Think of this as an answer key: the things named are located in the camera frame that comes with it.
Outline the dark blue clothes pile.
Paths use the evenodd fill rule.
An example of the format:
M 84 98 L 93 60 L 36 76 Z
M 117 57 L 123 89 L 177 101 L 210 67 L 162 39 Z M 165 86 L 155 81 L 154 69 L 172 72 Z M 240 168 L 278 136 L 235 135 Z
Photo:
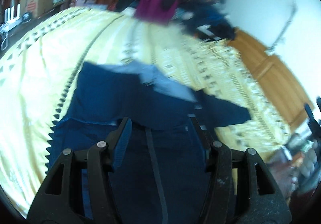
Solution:
M 208 25 L 208 30 L 221 39 L 234 40 L 235 29 L 214 7 L 215 1 L 186 0 L 176 9 L 174 20 L 182 23 L 187 34 L 194 35 L 199 27 Z

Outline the magenta garment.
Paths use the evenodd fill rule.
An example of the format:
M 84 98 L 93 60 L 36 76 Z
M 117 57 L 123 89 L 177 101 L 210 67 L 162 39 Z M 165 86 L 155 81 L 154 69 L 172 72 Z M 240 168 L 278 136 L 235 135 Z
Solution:
M 134 17 L 143 21 L 167 25 L 180 0 L 140 0 Z

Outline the yellow patterned bedspread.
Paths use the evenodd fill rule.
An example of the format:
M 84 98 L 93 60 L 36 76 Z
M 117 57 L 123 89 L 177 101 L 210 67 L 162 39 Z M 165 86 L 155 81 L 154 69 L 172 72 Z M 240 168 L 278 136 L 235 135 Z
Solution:
M 1 187 L 23 217 L 45 177 L 49 134 L 67 111 L 82 64 L 133 60 L 248 108 L 249 122 L 216 129 L 232 149 L 253 147 L 268 160 L 289 140 L 288 123 L 225 41 L 202 42 L 176 25 L 116 12 L 69 8 L 28 31 L 1 59 Z

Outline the wooden headboard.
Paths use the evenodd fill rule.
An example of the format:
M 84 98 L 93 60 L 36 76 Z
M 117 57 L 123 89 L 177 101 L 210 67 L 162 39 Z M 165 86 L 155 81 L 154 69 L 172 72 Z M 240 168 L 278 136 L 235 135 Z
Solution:
M 229 42 L 241 53 L 241 59 L 265 96 L 295 132 L 307 119 L 304 105 L 314 107 L 306 91 L 290 69 L 267 48 L 246 32 L 236 28 L 236 37 Z

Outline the navy blue shirt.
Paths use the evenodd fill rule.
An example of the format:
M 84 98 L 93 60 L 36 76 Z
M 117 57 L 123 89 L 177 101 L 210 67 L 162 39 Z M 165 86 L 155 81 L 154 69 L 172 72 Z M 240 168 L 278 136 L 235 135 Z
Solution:
M 109 174 L 123 223 L 196 223 L 209 174 L 191 115 L 210 130 L 251 119 L 246 108 L 167 79 L 153 65 L 84 63 L 51 134 L 47 167 L 64 149 L 105 140 L 127 118 Z

